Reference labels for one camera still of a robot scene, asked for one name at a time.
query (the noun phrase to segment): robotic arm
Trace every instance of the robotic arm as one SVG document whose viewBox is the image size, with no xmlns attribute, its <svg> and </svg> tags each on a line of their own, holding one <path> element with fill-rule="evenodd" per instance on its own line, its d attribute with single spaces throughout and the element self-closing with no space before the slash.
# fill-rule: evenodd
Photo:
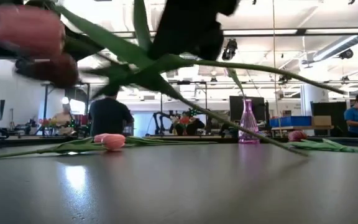
<svg viewBox="0 0 358 224">
<path fill-rule="evenodd" d="M 160 115 L 159 120 L 160 120 L 160 124 L 161 124 L 161 125 L 158 125 L 157 115 Z M 163 124 L 163 122 L 162 122 L 162 118 L 171 119 L 171 116 L 173 116 L 173 111 L 169 111 L 169 114 L 163 113 L 163 112 L 161 112 L 161 111 L 155 112 L 155 113 L 153 114 L 153 119 L 154 119 L 154 123 L 155 123 L 155 131 L 154 131 L 154 134 L 156 134 L 156 135 L 158 135 L 158 134 L 163 134 L 163 132 L 165 131 L 165 127 L 164 127 L 164 124 Z"/>
</svg>

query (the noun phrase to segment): black shirt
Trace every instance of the black shirt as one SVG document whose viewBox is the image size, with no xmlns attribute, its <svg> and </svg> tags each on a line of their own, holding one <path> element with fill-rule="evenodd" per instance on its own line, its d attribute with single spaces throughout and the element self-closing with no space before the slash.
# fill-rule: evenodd
<svg viewBox="0 0 358 224">
<path fill-rule="evenodd" d="M 91 135 L 122 134 L 124 122 L 134 121 L 129 109 L 124 104 L 112 98 L 96 100 L 89 109 L 92 120 Z"/>
</svg>

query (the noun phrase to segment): cardboard box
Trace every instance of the cardboard box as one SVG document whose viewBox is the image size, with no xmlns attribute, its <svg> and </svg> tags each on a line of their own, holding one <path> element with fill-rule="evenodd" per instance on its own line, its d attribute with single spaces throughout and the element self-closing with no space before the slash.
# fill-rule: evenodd
<svg viewBox="0 0 358 224">
<path fill-rule="evenodd" d="M 313 126 L 331 126 L 331 116 L 314 116 L 312 117 Z"/>
</svg>

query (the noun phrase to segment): blue bin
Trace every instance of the blue bin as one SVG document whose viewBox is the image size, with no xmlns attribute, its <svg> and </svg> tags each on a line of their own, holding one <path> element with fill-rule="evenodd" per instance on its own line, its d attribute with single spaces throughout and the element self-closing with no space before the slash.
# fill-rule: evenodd
<svg viewBox="0 0 358 224">
<path fill-rule="evenodd" d="M 279 118 L 270 119 L 270 127 L 272 127 L 272 128 L 277 128 L 277 127 L 279 127 L 279 125 L 278 125 L 278 119 L 279 119 Z"/>
<path fill-rule="evenodd" d="M 281 127 L 311 126 L 311 116 L 288 116 L 280 118 Z M 270 126 L 279 127 L 278 118 L 270 120 Z"/>
</svg>

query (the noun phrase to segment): table surface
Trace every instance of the table surface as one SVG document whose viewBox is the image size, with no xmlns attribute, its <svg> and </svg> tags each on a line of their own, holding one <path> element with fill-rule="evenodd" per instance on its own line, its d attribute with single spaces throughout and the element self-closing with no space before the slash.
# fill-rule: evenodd
<svg viewBox="0 0 358 224">
<path fill-rule="evenodd" d="M 329 130 L 334 128 L 334 126 L 285 126 L 285 127 L 276 127 L 272 128 L 272 131 L 276 130 Z"/>
<path fill-rule="evenodd" d="M 0 159 L 0 223 L 358 224 L 358 154 L 216 144 Z"/>
</svg>

